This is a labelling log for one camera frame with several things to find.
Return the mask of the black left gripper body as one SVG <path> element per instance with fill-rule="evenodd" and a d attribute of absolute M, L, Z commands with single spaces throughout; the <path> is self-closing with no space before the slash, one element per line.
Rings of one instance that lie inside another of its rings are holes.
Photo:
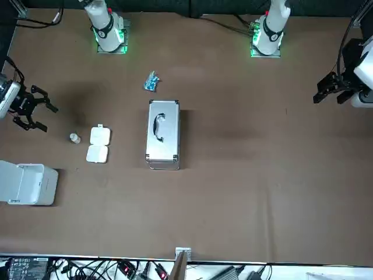
<path fill-rule="evenodd" d="M 343 91 L 343 90 L 353 90 L 353 91 L 359 91 L 361 89 L 361 81 L 357 77 L 357 75 L 354 73 L 352 69 L 346 69 L 343 72 L 336 74 L 337 78 L 337 85 L 336 90 L 337 91 Z"/>

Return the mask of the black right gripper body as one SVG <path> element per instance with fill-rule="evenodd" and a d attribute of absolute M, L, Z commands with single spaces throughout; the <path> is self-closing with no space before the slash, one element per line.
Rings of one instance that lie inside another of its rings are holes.
<path fill-rule="evenodd" d="M 31 116 L 38 105 L 38 99 L 28 92 L 19 92 L 11 104 L 11 110 L 20 116 Z"/>

